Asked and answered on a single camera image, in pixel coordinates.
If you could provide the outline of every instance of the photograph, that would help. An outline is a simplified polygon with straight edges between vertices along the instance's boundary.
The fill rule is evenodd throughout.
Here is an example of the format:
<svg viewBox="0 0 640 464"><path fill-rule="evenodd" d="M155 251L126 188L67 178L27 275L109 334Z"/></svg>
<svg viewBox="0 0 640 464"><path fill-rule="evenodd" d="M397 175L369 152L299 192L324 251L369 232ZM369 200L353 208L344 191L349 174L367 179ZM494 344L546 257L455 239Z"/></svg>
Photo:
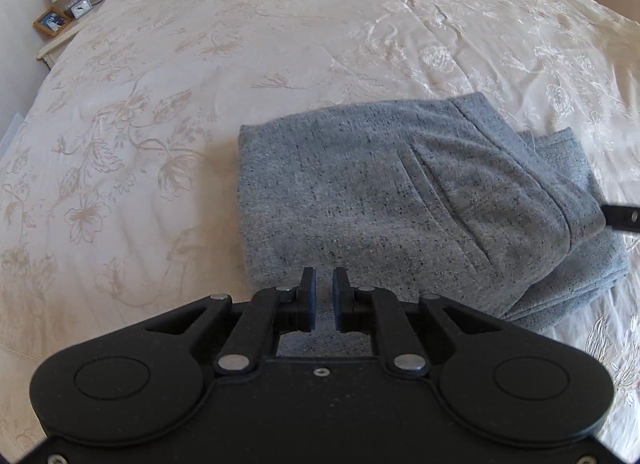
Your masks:
<svg viewBox="0 0 640 464"><path fill-rule="evenodd" d="M33 23L33 26L49 36L55 36L69 23L71 18L51 7Z"/></svg>

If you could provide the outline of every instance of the bed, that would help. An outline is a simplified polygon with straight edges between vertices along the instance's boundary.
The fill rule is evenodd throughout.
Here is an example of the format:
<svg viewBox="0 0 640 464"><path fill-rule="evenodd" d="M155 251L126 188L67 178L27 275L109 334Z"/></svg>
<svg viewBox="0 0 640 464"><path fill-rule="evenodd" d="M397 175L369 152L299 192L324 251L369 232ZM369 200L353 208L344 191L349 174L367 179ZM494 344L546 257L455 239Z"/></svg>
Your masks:
<svg viewBox="0 0 640 464"><path fill-rule="evenodd" d="M108 0L0 162L0 448L42 437L28 383L72 344L211 293L247 299L238 130L480 91L516 130L574 128L612 203L640 202L640 26L592 0ZM600 432L640 453L632 273L547 334L596 356Z"/></svg>

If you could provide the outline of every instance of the floral pattern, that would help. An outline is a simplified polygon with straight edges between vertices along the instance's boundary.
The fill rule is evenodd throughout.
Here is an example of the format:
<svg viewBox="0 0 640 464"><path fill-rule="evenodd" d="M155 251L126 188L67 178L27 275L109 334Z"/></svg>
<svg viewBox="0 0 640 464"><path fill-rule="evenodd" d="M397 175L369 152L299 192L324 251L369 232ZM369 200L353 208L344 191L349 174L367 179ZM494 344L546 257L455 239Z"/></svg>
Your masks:
<svg viewBox="0 0 640 464"><path fill-rule="evenodd" d="M592 0L107 0L0 161L2 452L42 436L28 382L44 357L203 295L249 296L243 124L479 90L517 130L572 126L607 200L640 202L638 43L636 23ZM601 437L630 460L640 245L627 245L629 278L549 335L611 371Z"/></svg>

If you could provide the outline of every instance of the floral bedspread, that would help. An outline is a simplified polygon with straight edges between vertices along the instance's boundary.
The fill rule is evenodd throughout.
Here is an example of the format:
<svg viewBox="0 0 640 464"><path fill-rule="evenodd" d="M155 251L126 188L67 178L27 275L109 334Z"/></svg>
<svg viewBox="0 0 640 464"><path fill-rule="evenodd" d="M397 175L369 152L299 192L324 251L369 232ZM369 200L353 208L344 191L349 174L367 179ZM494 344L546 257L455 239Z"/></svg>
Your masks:
<svg viewBox="0 0 640 464"><path fill-rule="evenodd" d="M241 124L481 91L515 129L572 126L610 202L640 203L640 26L592 0L108 0L0 163L0 451L42 437L28 383L72 343L247 287ZM550 335L616 383L640 453L640 238L629 278Z"/></svg>

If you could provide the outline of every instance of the bedspread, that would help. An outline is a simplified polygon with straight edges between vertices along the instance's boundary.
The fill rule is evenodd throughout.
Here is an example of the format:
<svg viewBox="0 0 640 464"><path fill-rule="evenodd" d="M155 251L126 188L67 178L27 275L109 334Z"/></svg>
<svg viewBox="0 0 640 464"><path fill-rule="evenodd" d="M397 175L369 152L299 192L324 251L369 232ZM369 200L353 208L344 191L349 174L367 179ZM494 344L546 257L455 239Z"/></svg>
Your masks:
<svg viewBox="0 0 640 464"><path fill-rule="evenodd" d="M108 0L0 162L0 450L41 437L43 358L216 292L246 299L238 130L305 110L482 92L518 131L574 128L640 203L640 26L592 0ZM640 452L632 274L549 332L611 372L600 436Z"/></svg>

